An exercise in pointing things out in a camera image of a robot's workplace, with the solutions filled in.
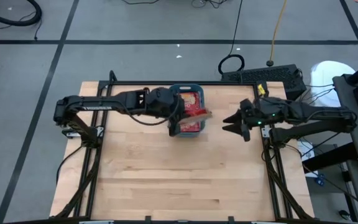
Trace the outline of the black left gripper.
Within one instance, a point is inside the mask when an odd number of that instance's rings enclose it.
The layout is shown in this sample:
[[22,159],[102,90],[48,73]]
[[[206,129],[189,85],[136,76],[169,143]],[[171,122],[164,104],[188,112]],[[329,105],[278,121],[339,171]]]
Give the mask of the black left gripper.
[[158,87],[147,94],[147,115],[165,118],[178,123],[189,123],[191,111],[187,109],[186,99],[176,90]]

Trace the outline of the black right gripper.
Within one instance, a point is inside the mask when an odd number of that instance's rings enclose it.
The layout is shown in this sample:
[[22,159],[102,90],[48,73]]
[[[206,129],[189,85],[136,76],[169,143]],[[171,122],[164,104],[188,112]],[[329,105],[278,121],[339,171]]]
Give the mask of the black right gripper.
[[243,136],[242,128],[253,128],[275,123],[282,123],[287,112],[287,103],[279,98],[258,98],[240,102],[240,109],[225,118],[223,123],[232,123],[222,129]]

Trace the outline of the red microwave popcorn bag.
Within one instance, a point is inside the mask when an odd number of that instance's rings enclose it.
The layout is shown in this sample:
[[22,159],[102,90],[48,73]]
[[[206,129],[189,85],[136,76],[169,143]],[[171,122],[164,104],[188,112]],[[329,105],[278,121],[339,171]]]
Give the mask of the red microwave popcorn bag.
[[183,123],[180,125],[181,133],[198,133],[202,130],[201,121],[192,123]]
[[184,101],[185,114],[192,116],[200,114],[200,96],[197,92],[180,93],[180,96]]
[[209,119],[213,116],[212,112],[209,109],[198,109],[198,110],[190,110],[191,111],[191,118],[190,123],[204,121]]

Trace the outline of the black computer case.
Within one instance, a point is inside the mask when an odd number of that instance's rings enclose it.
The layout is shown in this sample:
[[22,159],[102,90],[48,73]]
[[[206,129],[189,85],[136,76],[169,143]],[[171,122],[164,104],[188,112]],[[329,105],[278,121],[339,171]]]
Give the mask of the black computer case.
[[306,91],[301,70],[295,64],[256,68],[221,75],[223,82],[282,82],[289,100],[296,100]]

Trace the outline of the white paper sheet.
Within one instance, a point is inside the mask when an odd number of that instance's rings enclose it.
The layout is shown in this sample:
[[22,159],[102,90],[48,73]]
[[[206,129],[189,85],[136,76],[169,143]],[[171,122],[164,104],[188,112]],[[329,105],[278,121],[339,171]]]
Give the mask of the white paper sheet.
[[298,149],[301,152],[301,160],[305,161],[314,157],[313,145],[306,141],[297,141]]

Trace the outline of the white rounded object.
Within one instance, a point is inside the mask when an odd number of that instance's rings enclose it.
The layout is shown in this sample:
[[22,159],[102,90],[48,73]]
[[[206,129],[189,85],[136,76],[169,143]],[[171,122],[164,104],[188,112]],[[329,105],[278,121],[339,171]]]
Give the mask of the white rounded object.
[[314,65],[310,75],[310,103],[313,106],[340,107],[333,78],[354,72],[352,67],[341,62],[323,61]]

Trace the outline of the black table beam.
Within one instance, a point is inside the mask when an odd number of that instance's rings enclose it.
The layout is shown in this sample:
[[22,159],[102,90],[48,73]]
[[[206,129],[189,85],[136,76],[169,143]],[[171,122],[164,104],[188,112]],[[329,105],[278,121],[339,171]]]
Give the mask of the black table beam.
[[311,159],[302,162],[304,171],[316,171],[325,167],[338,165],[348,160],[357,160],[358,154],[356,148],[352,142],[340,147],[336,147],[333,150],[324,152],[321,155],[315,156]]

